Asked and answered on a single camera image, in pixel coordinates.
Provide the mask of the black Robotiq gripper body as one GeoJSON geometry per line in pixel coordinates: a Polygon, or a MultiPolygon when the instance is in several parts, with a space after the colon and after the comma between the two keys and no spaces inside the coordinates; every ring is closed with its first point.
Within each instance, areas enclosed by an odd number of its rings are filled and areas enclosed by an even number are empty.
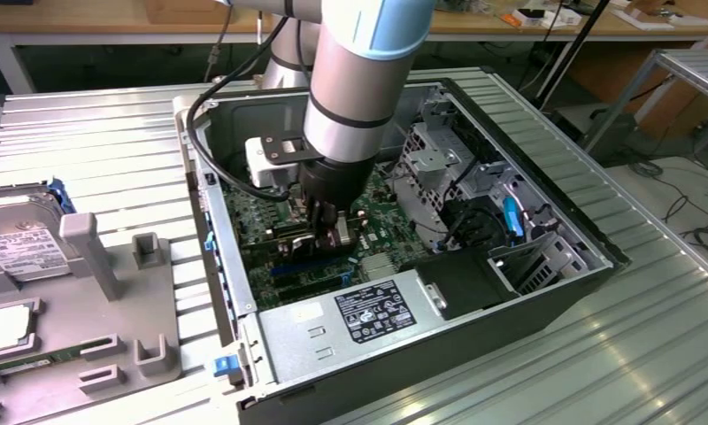
{"type": "Polygon", "coordinates": [[[375,158],[354,163],[338,162],[330,158],[303,162],[299,182],[307,206],[331,206],[337,211],[349,210],[365,193],[374,169],[375,158]]]}

